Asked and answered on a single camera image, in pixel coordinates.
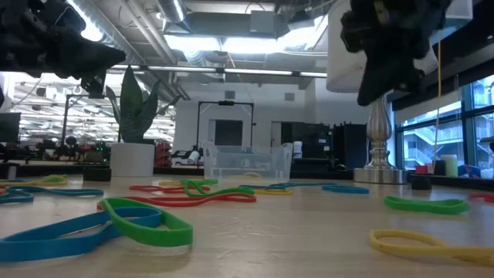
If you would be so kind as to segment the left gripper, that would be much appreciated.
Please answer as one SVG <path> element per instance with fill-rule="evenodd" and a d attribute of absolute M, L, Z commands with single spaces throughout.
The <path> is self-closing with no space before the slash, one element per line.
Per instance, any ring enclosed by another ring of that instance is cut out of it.
<path fill-rule="evenodd" d="M 126 54 L 84 39 L 85 28 L 65 0 L 2 1 L 1 70 L 82 78 L 80 86 L 90 97 L 102 97 L 104 70 L 125 61 Z"/>

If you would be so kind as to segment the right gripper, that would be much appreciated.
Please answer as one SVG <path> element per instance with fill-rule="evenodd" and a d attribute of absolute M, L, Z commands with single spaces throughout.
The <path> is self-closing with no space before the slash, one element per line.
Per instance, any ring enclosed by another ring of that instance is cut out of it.
<path fill-rule="evenodd" d="M 451 0 L 354 0 L 340 22 L 349 53 L 367 56 L 357 103 L 366 107 L 390 90 L 417 93 L 424 71 L 414 65 L 445 24 Z"/>

